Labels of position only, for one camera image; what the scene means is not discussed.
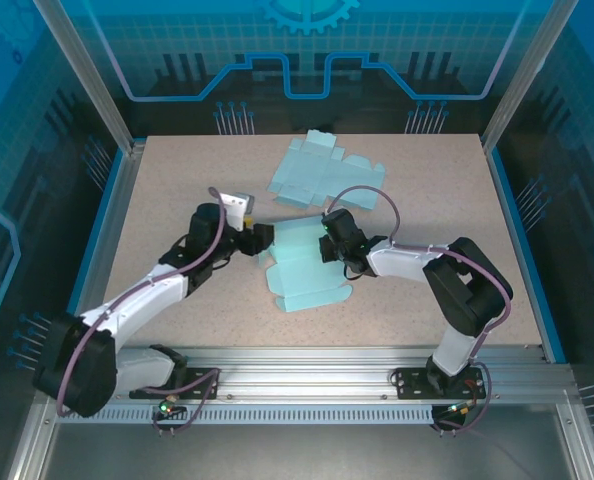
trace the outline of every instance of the gear logo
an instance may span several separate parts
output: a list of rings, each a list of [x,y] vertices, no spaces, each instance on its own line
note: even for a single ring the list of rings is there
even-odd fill
[[[359,7],[359,0],[259,0],[259,6],[277,28],[310,35],[313,30],[324,33],[326,28],[337,28],[340,19],[350,18],[351,8]]]
[[[35,30],[33,8],[30,0],[0,0],[0,34],[15,49],[30,40]]]

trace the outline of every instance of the metal floor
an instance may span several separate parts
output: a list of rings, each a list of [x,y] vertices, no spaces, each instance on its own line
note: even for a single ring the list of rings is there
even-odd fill
[[[493,407],[478,431],[534,478],[574,478],[550,407]],[[60,425],[44,480],[126,478],[301,480],[527,478],[471,434],[428,426],[194,426],[159,438],[143,425]]]

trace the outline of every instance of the black mounting bracket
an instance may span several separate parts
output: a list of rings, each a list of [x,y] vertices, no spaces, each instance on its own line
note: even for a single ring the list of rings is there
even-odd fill
[[[214,368],[186,368],[186,377],[182,381],[182,385],[188,385],[191,382],[194,382],[199,377],[206,375],[207,373],[214,370]],[[179,399],[180,400],[201,400],[204,398],[206,394],[206,389],[212,388],[211,392],[208,394],[207,400],[215,400],[217,398],[217,390],[219,388],[219,374],[214,378],[213,381],[206,379],[206,381],[200,383],[195,388],[191,388],[190,390],[180,393]],[[176,388],[175,385],[172,385],[172,378],[168,381],[165,385],[158,387],[162,390],[172,390]],[[163,400],[166,398],[166,395],[161,393],[146,393],[143,390],[133,390],[128,395],[133,400]]]
[[[475,384],[474,394],[466,381],[471,380]],[[437,393],[433,385],[428,381],[427,369],[420,368],[398,368],[390,375],[390,383],[397,389],[399,400],[477,400],[486,398],[486,388],[481,370],[477,367],[468,366],[459,375],[451,379],[451,384],[446,388],[444,395]]]

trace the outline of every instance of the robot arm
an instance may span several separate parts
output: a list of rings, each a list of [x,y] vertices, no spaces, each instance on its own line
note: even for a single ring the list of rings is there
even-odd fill
[[[78,317],[61,314],[54,318],[48,331],[33,385],[56,398],[68,364],[84,333],[106,312],[86,344],[73,370],[64,404],[87,417],[97,413],[118,391],[147,386],[167,385],[178,388],[186,381],[185,358],[171,349],[154,345],[144,351],[124,351],[128,339],[147,322],[173,303],[182,301],[213,272],[215,264],[228,261],[237,251],[256,255],[274,240],[271,225],[244,225],[244,215],[252,209],[252,198],[221,195],[226,207],[226,222],[219,243],[213,252],[194,268],[175,273],[199,259],[216,236],[220,207],[202,204],[192,216],[183,245],[173,245],[158,264],[135,285],[150,282],[125,298],[112,312],[113,299]]]
[[[449,323],[441,343],[428,359],[428,381],[444,394],[468,366],[473,350],[486,326],[504,309],[504,299],[481,273],[444,253],[446,250],[466,257],[501,283],[512,298],[512,289],[490,260],[468,238],[450,245],[401,247],[383,236],[367,239],[345,209],[322,219],[327,235],[320,239],[324,262],[341,260],[358,275],[395,276],[428,283]]]

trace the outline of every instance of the speckled tabletop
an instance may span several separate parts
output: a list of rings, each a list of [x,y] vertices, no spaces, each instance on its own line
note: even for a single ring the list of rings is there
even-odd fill
[[[275,203],[266,187],[292,135],[149,137],[123,226],[106,299],[141,279],[187,229],[208,186],[255,196],[253,216],[272,222],[307,211]],[[402,215],[399,242],[450,243],[472,238],[511,283],[508,321],[493,344],[541,343],[486,159],[476,135],[339,135],[346,154],[386,167],[385,191]],[[379,199],[353,211],[368,236],[393,226]],[[390,346],[438,344],[446,321],[428,285],[366,278],[337,305],[283,313],[256,259],[235,255],[192,296],[171,306],[131,339],[132,345]]]

